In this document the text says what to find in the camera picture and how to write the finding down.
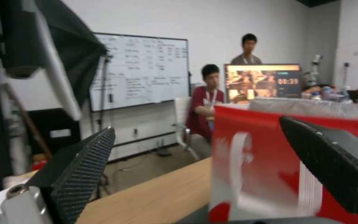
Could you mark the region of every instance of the ceiling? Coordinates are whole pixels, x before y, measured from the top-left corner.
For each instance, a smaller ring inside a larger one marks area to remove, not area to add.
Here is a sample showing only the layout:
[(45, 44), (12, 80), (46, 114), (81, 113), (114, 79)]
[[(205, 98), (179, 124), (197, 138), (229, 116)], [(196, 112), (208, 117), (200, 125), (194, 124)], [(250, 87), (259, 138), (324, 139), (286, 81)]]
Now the ceiling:
[(325, 3), (337, 1), (337, 0), (297, 0), (300, 3), (303, 3), (309, 7), (319, 6)]

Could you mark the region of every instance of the white chair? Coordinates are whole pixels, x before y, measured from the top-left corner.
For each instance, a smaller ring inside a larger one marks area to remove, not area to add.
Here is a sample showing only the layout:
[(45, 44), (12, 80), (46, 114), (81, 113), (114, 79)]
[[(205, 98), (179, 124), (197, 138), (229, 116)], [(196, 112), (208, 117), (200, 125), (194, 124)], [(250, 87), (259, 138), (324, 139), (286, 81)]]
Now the white chair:
[(190, 147), (190, 129), (186, 127), (186, 119), (189, 113), (191, 97), (175, 98), (175, 129), (177, 142), (188, 150), (195, 160), (200, 157)]

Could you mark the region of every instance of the gray shirt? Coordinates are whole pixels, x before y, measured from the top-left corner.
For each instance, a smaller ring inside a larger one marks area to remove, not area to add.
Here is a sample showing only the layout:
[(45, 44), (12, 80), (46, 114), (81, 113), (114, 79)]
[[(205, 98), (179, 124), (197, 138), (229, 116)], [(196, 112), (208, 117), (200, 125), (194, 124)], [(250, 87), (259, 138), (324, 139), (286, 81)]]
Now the gray shirt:
[(252, 55), (252, 60), (245, 62), (245, 59), (242, 54), (238, 55), (237, 57), (233, 58), (231, 65), (261, 65), (262, 61), (260, 58), (256, 57), (255, 55)]

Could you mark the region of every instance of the wooden table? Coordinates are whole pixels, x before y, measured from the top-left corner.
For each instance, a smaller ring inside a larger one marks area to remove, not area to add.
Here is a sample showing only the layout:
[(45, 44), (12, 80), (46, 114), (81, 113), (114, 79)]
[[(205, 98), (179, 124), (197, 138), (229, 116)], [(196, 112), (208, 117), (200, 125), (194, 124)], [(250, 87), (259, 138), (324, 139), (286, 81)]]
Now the wooden table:
[(89, 203), (78, 224), (174, 223), (210, 201), (211, 158)]

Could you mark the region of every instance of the red shirt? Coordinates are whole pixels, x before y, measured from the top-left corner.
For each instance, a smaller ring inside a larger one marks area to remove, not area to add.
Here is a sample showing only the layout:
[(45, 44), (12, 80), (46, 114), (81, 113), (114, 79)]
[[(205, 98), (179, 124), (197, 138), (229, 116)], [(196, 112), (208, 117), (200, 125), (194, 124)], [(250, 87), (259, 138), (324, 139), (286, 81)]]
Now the red shirt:
[(220, 90), (216, 91), (216, 99), (213, 103), (213, 92), (209, 93), (209, 100), (206, 93), (206, 88), (204, 86), (197, 87), (191, 98), (191, 106), (189, 110), (189, 115), (187, 117), (186, 126), (191, 130), (191, 134), (199, 134), (204, 136), (207, 139), (211, 138), (211, 130), (209, 129), (208, 121), (204, 116), (198, 115), (194, 109), (198, 106), (205, 106), (209, 108), (208, 104), (222, 104), (223, 103), (223, 92)]

